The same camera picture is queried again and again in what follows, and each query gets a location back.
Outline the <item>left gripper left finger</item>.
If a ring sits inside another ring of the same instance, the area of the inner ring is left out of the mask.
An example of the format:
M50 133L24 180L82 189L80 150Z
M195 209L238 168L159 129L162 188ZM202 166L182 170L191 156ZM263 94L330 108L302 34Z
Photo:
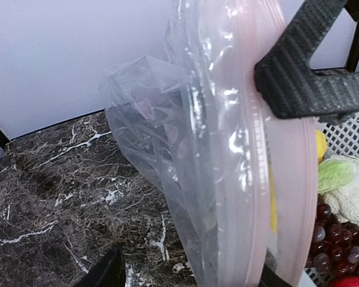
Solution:
M126 264L121 245L112 245L75 287L125 287Z

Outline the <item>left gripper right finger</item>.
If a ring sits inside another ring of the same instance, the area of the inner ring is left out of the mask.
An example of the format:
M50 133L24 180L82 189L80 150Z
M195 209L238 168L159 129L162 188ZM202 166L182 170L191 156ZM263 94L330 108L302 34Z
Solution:
M290 284L288 284L275 273L275 270L276 259L271 251L267 249L258 287L291 287Z

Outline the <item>yellow toy corn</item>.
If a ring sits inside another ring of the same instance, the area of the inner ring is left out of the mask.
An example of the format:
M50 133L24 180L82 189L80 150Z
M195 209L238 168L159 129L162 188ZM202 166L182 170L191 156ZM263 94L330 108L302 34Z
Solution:
M327 140L325 138L325 134L321 132L320 130L315 131L316 140L317 140L317 157L318 157L318 163L320 164L324 156L327 152L328 145Z

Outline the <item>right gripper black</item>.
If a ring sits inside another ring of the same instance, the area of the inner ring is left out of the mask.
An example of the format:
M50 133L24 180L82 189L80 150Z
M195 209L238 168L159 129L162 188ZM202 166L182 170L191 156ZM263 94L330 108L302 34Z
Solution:
M312 69L311 57L339 14L356 22L344 68ZM305 1L254 70L257 91L277 118L336 120L359 112L359 0Z

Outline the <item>clear zip top bag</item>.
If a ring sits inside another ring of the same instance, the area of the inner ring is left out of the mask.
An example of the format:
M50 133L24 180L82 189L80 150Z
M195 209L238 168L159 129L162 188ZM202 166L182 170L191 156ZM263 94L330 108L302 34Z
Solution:
M173 1L163 60L118 65L99 87L123 155L163 191L199 286L258 286L267 249L291 286L304 271L315 120L276 118L254 85L284 29L278 1Z

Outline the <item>white toy cauliflower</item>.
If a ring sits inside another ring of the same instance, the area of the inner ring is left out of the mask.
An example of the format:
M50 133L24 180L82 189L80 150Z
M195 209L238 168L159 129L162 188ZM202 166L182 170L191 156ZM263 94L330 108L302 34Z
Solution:
M359 226L359 159L332 155L318 165L318 194L341 223Z

